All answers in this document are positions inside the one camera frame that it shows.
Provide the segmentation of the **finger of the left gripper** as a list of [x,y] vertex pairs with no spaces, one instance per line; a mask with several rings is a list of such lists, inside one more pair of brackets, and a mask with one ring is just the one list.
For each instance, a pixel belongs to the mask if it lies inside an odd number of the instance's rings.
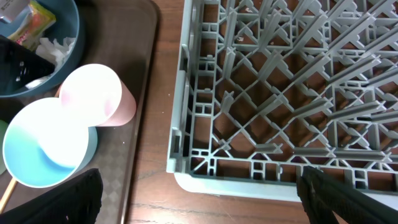
[[13,93],[54,70],[54,64],[1,35],[1,93]]

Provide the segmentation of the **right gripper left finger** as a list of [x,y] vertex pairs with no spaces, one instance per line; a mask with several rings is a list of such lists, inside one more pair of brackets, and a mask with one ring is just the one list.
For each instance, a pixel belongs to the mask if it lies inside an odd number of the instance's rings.
[[95,223],[103,181],[98,169],[84,173],[1,215],[3,224]]

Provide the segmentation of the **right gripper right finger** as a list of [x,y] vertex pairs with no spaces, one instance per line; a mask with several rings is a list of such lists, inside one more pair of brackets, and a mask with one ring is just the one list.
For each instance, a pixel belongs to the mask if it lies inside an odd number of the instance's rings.
[[305,166],[297,195],[310,223],[397,223],[397,210],[349,188],[322,171]]

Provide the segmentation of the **yellow green snack wrapper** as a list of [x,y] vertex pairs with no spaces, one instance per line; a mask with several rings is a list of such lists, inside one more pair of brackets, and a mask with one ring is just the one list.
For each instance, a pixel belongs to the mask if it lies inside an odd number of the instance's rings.
[[46,29],[56,21],[55,15],[37,1],[31,0],[28,4],[29,12],[19,28],[7,38],[15,43],[34,51],[39,45]]

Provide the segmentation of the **light blue bowl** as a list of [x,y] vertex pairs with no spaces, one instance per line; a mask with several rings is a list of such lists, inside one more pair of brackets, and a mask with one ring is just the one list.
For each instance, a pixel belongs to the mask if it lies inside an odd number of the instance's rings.
[[59,98],[42,98],[13,117],[5,132],[2,156],[19,183],[46,188],[86,167],[97,145],[96,128],[69,117]]

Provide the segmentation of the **pink plastic cup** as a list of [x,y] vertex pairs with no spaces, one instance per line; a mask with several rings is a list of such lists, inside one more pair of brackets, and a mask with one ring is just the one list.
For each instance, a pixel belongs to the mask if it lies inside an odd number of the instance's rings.
[[137,110],[135,98],[118,74],[98,63],[71,72],[59,98],[66,114],[88,127],[125,125]]

